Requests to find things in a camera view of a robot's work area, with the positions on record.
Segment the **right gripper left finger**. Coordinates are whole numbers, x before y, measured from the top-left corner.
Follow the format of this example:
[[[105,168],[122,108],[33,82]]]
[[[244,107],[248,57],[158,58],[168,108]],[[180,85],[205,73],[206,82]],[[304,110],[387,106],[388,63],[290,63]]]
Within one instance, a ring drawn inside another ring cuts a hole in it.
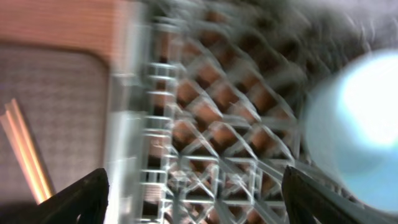
[[[95,169],[29,213],[28,223],[104,222],[109,182],[104,168]]]

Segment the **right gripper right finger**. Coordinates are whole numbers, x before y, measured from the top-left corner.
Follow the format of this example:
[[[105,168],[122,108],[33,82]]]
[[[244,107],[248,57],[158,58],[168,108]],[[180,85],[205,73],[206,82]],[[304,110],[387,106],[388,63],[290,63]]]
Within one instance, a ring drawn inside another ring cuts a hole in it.
[[[293,224],[397,224],[397,220],[340,197],[294,167],[285,168],[282,195]]]

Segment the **light blue rice bowl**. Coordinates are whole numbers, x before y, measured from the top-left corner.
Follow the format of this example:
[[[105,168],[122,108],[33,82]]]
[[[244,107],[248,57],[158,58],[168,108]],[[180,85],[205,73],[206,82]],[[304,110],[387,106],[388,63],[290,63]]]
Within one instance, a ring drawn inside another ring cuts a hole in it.
[[[302,117],[315,165],[363,204],[397,215],[397,50],[364,54],[322,80]]]

